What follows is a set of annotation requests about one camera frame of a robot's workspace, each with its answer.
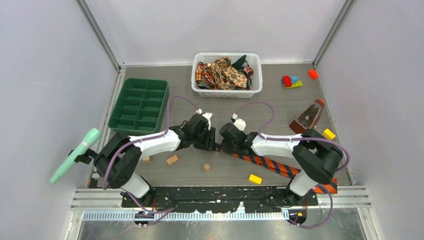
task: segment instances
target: yellow toy block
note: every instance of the yellow toy block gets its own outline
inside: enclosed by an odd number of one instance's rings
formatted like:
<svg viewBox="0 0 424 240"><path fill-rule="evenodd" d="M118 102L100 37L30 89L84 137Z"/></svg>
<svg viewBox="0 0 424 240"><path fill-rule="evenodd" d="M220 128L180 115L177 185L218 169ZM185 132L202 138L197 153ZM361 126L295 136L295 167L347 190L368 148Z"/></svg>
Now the yellow toy block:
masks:
<svg viewBox="0 0 424 240"><path fill-rule="evenodd" d="M304 85L304 84L302 83L302 81L301 81L301 80L297 80L297 82L296 82L296 83L293 83L291 86L286 87L286 86L284 86L284 84L283 84L283 87L284 87L285 89L293 89L293 88L302 87L303 85Z"/></svg>
<svg viewBox="0 0 424 240"><path fill-rule="evenodd" d="M322 132L322 135L328 140L333 140L336 137L336 135L328 128Z"/></svg>
<svg viewBox="0 0 424 240"><path fill-rule="evenodd" d="M262 178L251 174L250 177L249 177L249 182L252 182L252 183L257 184L257 185L261 185Z"/></svg>

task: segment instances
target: metal floor panel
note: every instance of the metal floor panel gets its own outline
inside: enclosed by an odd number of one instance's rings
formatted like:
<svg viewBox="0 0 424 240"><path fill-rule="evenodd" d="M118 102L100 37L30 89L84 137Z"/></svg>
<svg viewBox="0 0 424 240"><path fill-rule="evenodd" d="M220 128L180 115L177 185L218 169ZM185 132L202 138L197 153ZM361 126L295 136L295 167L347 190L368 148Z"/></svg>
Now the metal floor panel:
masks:
<svg viewBox="0 0 424 240"><path fill-rule="evenodd" d="M324 220L328 209L309 209L306 225ZM243 221L163 221L137 228L130 221L83 221L79 240L114 237L120 240L365 240L367 239L356 208L337 208L322 227L302 229L285 220Z"/></svg>

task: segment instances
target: red toy block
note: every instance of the red toy block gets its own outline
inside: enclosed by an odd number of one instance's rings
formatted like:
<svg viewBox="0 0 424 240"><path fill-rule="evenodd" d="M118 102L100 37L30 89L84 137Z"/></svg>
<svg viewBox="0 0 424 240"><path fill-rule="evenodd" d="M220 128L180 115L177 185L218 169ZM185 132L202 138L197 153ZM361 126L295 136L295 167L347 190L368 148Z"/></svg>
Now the red toy block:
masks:
<svg viewBox="0 0 424 240"><path fill-rule="evenodd" d="M286 88L291 87L292 86L292 80L290 79L290 76L283 76L282 77L282 82L284 84L284 86Z"/></svg>
<svg viewBox="0 0 424 240"><path fill-rule="evenodd" d="M313 80L318 78L318 73L314 69L309 70L307 74L309 74L309 77Z"/></svg>

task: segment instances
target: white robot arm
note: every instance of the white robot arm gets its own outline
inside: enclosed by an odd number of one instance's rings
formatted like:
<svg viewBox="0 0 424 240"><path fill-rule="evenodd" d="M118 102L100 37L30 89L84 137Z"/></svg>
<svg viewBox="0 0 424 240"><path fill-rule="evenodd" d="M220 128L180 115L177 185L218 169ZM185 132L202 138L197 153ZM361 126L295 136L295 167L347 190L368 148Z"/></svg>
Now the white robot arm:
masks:
<svg viewBox="0 0 424 240"><path fill-rule="evenodd" d="M245 127L245 121L233 115L232 122L219 130L223 137L221 150L244 156L272 155L296 159L302 171L291 179L286 191L287 200L293 204L317 184L329 184L342 160L342 152L332 144L298 140L303 137L324 138L316 130L307 129L303 134L290 136L259 136L257 132L246 135L243 132Z"/></svg>
<svg viewBox="0 0 424 240"><path fill-rule="evenodd" d="M180 126L145 136L127 136L116 134L94 158L97 172L104 177L113 154L124 144L135 142L124 148L125 153L112 165L107 176L111 188L121 188L135 197L141 198L151 189L148 182L134 173L140 159L162 153L173 152L193 145L197 149L215 150L215 128L211 127L212 113L203 113L199 109L189 121Z"/></svg>

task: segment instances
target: orange block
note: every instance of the orange block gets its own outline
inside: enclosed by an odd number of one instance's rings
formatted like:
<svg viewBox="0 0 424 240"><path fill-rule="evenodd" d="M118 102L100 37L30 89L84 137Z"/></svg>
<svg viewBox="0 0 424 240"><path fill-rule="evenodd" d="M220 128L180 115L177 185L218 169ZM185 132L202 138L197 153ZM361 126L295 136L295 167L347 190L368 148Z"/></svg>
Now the orange block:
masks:
<svg viewBox="0 0 424 240"><path fill-rule="evenodd" d="M174 164L176 161L178 161L178 157L177 157L177 155L173 155L172 157L168 158L168 160L166 160L166 162L168 163L168 165L172 165L172 164Z"/></svg>
<svg viewBox="0 0 424 240"><path fill-rule="evenodd" d="M307 74L309 74L309 77L313 80L318 78L318 73L314 69L309 70Z"/></svg>

